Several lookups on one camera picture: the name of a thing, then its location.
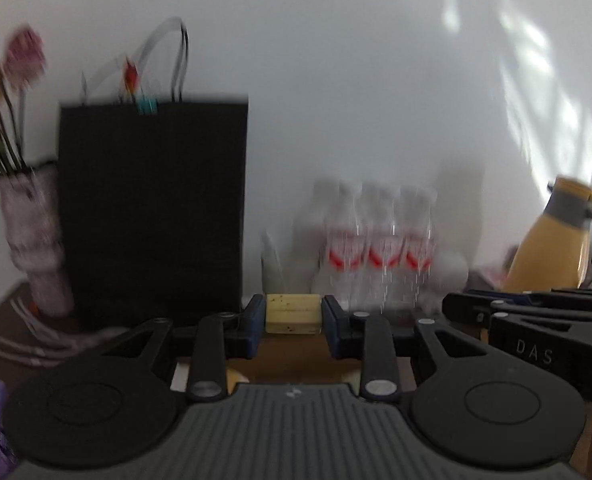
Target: red label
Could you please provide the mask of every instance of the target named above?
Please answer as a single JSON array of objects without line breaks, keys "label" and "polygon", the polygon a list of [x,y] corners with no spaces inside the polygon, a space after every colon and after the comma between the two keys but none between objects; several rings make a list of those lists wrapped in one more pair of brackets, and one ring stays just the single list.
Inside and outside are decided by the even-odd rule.
[{"label": "red label", "polygon": [[403,253],[404,239],[398,236],[378,237],[369,247],[369,262],[373,267],[396,267]]},{"label": "red label", "polygon": [[329,240],[329,264],[337,270],[357,269],[365,252],[365,238],[336,235]]},{"label": "red label", "polygon": [[405,266],[413,270],[429,269],[435,245],[429,238],[408,235],[405,244]]}]

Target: water bottle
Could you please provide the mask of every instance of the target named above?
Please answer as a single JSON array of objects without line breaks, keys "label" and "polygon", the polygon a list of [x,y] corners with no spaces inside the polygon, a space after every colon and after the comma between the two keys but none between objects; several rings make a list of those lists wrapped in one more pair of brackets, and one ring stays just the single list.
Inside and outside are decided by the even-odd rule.
[{"label": "water bottle", "polygon": [[313,292],[333,294],[343,310],[355,306],[356,287],[365,257],[367,229],[354,193],[341,190],[325,221],[327,243]]},{"label": "water bottle", "polygon": [[399,272],[400,300],[403,309],[412,312],[425,285],[435,250],[435,232],[431,210],[436,202],[432,189],[404,187],[398,202],[405,229],[405,247]]},{"label": "water bottle", "polygon": [[304,294],[311,291],[327,241],[325,218],[338,202],[340,189],[341,183],[337,179],[316,180],[310,202],[297,214],[287,273],[288,292]]},{"label": "water bottle", "polygon": [[381,191],[366,216],[368,247],[362,273],[359,308],[386,314],[400,306],[397,296],[397,268],[404,247],[404,232],[393,197]]},{"label": "water bottle", "polygon": [[443,247],[436,247],[423,290],[418,294],[415,311],[423,317],[437,319],[442,314],[442,300],[450,292],[465,288],[469,267],[465,258]]},{"label": "water bottle", "polygon": [[373,215],[380,203],[381,197],[387,192],[386,188],[371,180],[365,180],[362,183],[361,194],[356,201],[358,213],[368,221],[368,217]]}]

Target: metal bolt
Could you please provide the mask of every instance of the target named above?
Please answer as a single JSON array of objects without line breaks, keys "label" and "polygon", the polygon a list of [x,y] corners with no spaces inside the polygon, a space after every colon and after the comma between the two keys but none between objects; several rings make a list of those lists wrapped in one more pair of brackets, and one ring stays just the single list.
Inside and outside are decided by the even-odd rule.
[{"label": "metal bolt", "polygon": [[192,394],[204,399],[207,397],[216,397],[221,391],[222,388],[214,381],[198,381],[191,387]]},{"label": "metal bolt", "polygon": [[374,379],[365,384],[365,390],[377,397],[387,397],[396,393],[398,387],[386,379]]}]

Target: black paper bag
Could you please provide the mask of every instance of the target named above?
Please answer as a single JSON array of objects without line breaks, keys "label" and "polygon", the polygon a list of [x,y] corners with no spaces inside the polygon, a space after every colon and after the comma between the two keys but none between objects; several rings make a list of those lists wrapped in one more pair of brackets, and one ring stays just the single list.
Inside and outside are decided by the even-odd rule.
[{"label": "black paper bag", "polygon": [[66,269],[89,326],[195,324],[241,300],[247,102],[63,107]]}]

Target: round pad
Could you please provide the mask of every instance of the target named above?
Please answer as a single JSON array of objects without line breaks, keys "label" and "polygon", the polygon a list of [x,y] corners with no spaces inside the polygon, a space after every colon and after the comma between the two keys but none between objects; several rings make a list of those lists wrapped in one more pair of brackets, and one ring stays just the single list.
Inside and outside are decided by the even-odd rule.
[{"label": "round pad", "polygon": [[415,391],[410,413],[441,452],[497,470],[569,456],[585,424],[570,384],[514,359],[453,359]]},{"label": "round pad", "polygon": [[175,397],[137,360],[65,363],[19,386],[4,410],[12,446],[32,462],[97,468],[139,456],[172,426]]}]

